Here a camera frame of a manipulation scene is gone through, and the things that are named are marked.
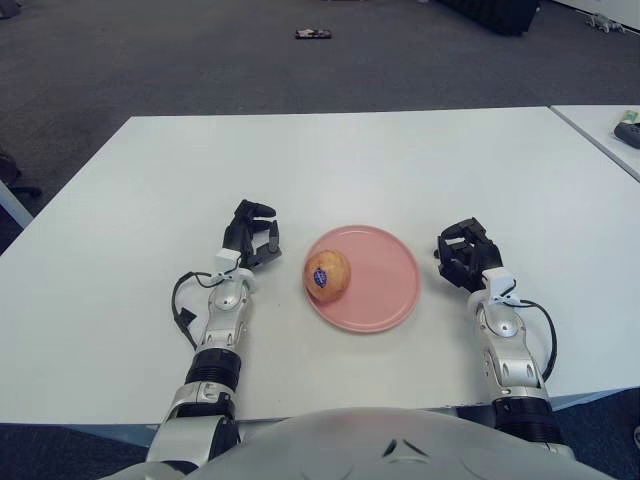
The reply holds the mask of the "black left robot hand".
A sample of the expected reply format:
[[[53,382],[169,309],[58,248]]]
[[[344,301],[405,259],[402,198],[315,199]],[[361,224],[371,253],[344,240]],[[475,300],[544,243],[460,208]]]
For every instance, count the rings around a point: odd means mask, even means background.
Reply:
[[[253,246],[254,235],[268,233],[268,241]],[[276,210],[249,200],[242,200],[225,229],[222,247],[240,253],[239,267],[253,270],[281,256]]]

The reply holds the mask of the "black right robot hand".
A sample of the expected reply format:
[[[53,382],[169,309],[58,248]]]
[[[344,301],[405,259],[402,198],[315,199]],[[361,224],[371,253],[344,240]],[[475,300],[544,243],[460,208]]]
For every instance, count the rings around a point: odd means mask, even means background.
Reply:
[[[485,270],[503,266],[499,248],[475,217],[443,230],[437,237],[434,257],[439,260],[440,276],[470,293],[485,288]]]

